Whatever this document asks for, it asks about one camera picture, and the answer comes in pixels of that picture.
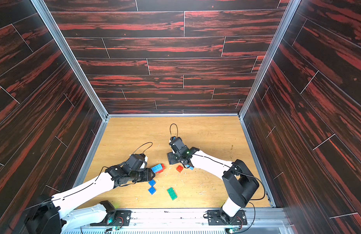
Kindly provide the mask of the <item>light blue long lego brick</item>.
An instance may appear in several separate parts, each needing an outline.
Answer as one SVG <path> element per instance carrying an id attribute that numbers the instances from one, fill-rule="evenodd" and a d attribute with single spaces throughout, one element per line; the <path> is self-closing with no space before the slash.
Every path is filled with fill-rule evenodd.
<path id="1" fill-rule="evenodd" d="M 157 164 L 156 166 L 153 166 L 153 167 L 151 168 L 151 170 L 152 170 L 154 173 L 156 173 L 156 172 L 159 171 L 160 169 L 162 169 L 161 164 Z"/>

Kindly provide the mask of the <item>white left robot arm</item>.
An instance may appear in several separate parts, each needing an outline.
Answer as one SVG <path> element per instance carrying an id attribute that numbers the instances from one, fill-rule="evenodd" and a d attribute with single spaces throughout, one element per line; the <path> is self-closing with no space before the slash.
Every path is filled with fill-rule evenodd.
<path id="1" fill-rule="evenodd" d="M 83 209 L 78 207 L 117 187 L 149 182 L 154 177 L 155 173 L 150 168 L 133 170 L 125 163 L 111 166 L 75 188 L 50 198 L 41 195 L 37 204 L 31 207 L 25 227 L 30 234 L 64 234 L 84 225 L 101 223 L 115 211 L 110 202 L 103 201 Z"/>

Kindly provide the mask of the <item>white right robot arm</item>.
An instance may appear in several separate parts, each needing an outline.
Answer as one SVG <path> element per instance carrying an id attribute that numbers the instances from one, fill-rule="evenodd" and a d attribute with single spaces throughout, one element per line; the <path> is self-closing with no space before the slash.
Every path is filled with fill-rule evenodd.
<path id="1" fill-rule="evenodd" d="M 167 157 L 170 165 L 182 163 L 184 167 L 199 168 L 223 181 L 228 199 L 221 208 L 222 217 L 234 217 L 241 208 L 246 207 L 259 188 L 258 179 L 241 160 L 221 160 L 195 147 L 173 150 Z"/>

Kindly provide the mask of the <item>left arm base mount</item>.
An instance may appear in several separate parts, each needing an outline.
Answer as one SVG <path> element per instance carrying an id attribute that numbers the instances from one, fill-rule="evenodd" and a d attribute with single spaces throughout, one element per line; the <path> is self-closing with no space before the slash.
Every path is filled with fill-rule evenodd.
<path id="1" fill-rule="evenodd" d="M 106 209 L 106 215 L 102 221 L 92 222 L 90 223 L 90 226 L 116 226 L 120 228 L 123 226 L 129 226 L 132 213 L 131 210 L 117 210 L 107 200 L 101 201 L 99 204 L 101 204 Z"/>

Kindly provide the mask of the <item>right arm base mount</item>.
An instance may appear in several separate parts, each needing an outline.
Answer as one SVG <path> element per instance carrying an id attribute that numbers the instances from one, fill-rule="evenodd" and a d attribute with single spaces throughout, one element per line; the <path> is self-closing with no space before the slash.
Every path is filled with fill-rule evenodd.
<path id="1" fill-rule="evenodd" d="M 227 215 L 221 208 L 207 210 L 207 212 L 203 215 L 205 219 L 207 219 L 208 224 L 210 226 L 222 226 L 222 225 L 247 225 L 247 219 L 245 212 L 243 210 L 238 210 L 238 212 L 230 217 Z"/>

